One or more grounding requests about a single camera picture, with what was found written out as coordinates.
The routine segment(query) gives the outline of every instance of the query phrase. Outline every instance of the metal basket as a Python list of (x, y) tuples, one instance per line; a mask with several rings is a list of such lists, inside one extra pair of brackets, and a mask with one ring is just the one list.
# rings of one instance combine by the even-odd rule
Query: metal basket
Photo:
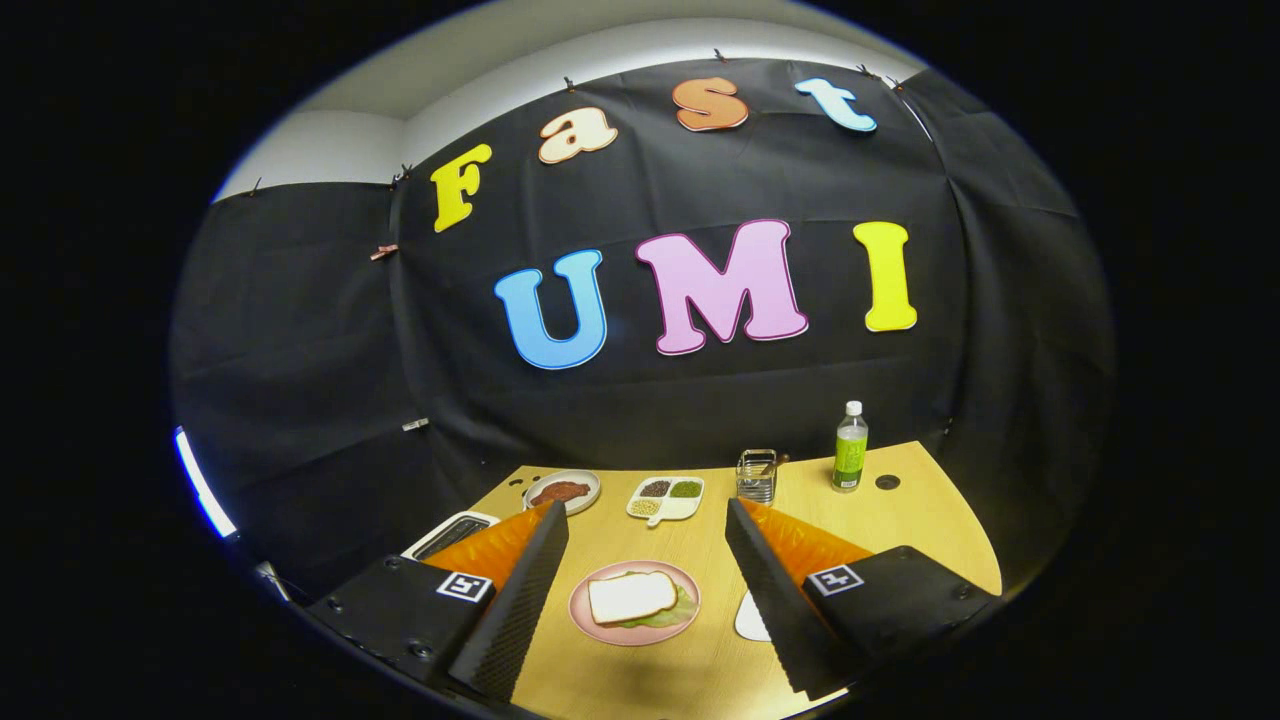
[(737, 459), (737, 496), (773, 505), (778, 488), (778, 454), (773, 450), (744, 450)]

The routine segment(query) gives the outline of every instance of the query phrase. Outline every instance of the letter u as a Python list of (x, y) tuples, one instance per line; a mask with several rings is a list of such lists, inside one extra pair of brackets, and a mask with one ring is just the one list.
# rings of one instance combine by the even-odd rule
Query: letter u
[(568, 340), (547, 334), (538, 286), (543, 274), (536, 269), (512, 273), (493, 286), (493, 293), (507, 309), (507, 325), (516, 351), (526, 363), (544, 370), (564, 370), (586, 363), (604, 347), (608, 325), (604, 302), (595, 281), (595, 268), (603, 260), (599, 250), (580, 250), (556, 261), (552, 270), (568, 281), (577, 332)]

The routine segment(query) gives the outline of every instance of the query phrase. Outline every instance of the clip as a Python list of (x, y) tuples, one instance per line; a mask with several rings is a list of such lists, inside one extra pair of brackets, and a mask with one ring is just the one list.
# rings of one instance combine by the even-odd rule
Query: clip
[(374, 252), (372, 255), (370, 255), (369, 259), (370, 260), (381, 260), (383, 258), (390, 255), (392, 252), (396, 252), (397, 250), (399, 250), (398, 245), (379, 245), (378, 246), (378, 252)]

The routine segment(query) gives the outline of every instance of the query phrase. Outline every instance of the letter m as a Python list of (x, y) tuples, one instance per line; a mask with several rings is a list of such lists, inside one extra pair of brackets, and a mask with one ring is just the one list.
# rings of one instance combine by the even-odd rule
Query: letter m
[(694, 328), (692, 307), (721, 342), (733, 340), (742, 304), (751, 299), (751, 318), (744, 331), (751, 340), (795, 337), (809, 328), (796, 307), (787, 272), (786, 241), (791, 228), (782, 220), (751, 220), (733, 234), (724, 272), (684, 234), (664, 234), (641, 242), (636, 258), (648, 263), (658, 284), (663, 334), (658, 352), (684, 355), (707, 345), (707, 333)]

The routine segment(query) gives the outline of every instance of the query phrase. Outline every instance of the beans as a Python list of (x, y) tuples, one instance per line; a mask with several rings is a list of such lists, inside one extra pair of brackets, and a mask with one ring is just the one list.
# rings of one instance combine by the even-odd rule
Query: beans
[(636, 515), (653, 515), (662, 507), (662, 502), (657, 500), (636, 500), (631, 502), (631, 512)]
[(676, 487), (671, 491), (671, 497), (698, 497), (701, 493), (701, 486), (695, 482), (685, 480), (682, 483), (676, 483)]
[(667, 495), (667, 488), (671, 487), (671, 480), (654, 480), (640, 491), (640, 497), (662, 497)]

